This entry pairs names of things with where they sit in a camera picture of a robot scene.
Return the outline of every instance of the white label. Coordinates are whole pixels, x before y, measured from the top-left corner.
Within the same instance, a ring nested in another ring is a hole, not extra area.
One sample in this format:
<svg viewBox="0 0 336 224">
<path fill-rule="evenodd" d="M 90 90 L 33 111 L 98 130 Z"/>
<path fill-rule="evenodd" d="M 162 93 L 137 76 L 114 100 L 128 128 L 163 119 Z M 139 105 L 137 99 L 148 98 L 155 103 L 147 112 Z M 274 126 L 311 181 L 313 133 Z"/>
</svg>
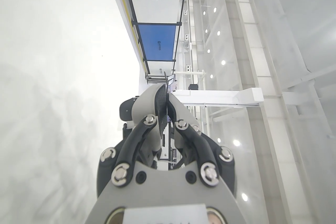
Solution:
<svg viewBox="0 0 336 224">
<path fill-rule="evenodd" d="M 207 224 L 204 204 L 126 209 L 123 224 Z"/>
</svg>

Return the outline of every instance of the yellow stripe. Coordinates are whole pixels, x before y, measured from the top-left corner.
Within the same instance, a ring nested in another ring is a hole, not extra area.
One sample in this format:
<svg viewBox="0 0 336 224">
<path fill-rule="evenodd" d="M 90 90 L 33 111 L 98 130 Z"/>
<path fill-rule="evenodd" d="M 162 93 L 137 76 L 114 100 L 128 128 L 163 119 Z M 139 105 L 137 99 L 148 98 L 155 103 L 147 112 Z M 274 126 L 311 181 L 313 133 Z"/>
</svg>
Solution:
<svg viewBox="0 0 336 224">
<path fill-rule="evenodd" d="M 128 9 L 127 9 L 127 6 L 126 6 L 126 2 L 125 2 L 125 0 L 122 0 L 122 1 L 123 1 L 123 5 L 124 5 L 124 8 L 125 8 L 125 11 L 126 11 L 126 15 L 127 15 L 127 18 L 128 18 L 128 22 L 129 22 L 130 26 L 132 27 L 131 16 L 130 16 L 130 14 L 129 14 L 129 12 L 128 12 Z M 147 74 L 146 66 L 145 66 L 145 64 L 144 64 L 144 61 L 142 60 L 141 48 L 140 48 L 139 43 L 138 43 L 138 40 L 137 40 L 138 37 L 137 37 L 137 35 L 135 34 L 134 29 L 133 29 L 133 28 L 131 28 L 131 29 L 132 29 L 132 32 L 133 32 L 133 39 L 134 39 L 134 41 L 135 41 L 135 44 L 136 44 L 137 47 L 138 47 L 138 51 L 139 51 L 139 55 L 140 55 L 140 58 L 141 58 L 141 62 L 142 62 L 144 71 L 145 71 L 145 73 Z"/>
</svg>

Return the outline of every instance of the black box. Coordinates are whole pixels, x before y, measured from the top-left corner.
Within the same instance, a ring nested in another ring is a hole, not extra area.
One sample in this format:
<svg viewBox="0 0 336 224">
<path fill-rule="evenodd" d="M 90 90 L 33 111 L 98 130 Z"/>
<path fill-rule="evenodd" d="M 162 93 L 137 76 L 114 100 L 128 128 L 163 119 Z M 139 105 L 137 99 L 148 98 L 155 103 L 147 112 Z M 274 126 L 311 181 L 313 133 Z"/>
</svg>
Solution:
<svg viewBox="0 0 336 224">
<path fill-rule="evenodd" d="M 190 84 L 188 87 L 189 90 L 198 90 L 198 85 L 196 84 Z"/>
</svg>

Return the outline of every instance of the black rubber pad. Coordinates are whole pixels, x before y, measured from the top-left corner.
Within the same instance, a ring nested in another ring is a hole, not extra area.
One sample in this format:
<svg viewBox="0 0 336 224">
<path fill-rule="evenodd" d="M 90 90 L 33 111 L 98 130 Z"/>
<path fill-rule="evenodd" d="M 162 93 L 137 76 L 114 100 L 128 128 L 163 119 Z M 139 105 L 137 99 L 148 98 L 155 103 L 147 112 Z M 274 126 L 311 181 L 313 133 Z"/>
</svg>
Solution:
<svg viewBox="0 0 336 224">
<path fill-rule="evenodd" d="M 159 129 L 161 136 L 167 125 L 167 105 L 166 105 L 166 86 L 162 85 L 155 94 L 155 115 L 159 118 Z"/>
</svg>

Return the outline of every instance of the white pillar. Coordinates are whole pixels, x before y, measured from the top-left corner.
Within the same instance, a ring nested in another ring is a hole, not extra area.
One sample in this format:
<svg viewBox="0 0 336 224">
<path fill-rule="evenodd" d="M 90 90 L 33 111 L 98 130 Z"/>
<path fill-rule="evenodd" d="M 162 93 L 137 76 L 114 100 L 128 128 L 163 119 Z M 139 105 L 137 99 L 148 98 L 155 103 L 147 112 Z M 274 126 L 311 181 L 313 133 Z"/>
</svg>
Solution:
<svg viewBox="0 0 336 224">
<path fill-rule="evenodd" d="M 287 223 L 313 223 L 309 211 L 305 187 L 300 179 L 298 161 L 294 156 L 288 134 L 291 132 L 287 120 L 288 111 L 279 90 L 279 82 L 274 74 L 274 67 L 268 49 L 263 42 L 253 0 L 235 0 L 243 29 L 245 44 L 251 63 L 255 86 L 261 87 L 264 104 L 261 111 L 270 145 L 271 155 L 276 169 L 276 180 L 280 188 L 280 200 L 285 209 Z M 276 209 L 278 198 L 265 196 L 266 203 L 272 203 Z M 270 223 L 279 223 L 279 219 L 270 215 Z"/>
</svg>

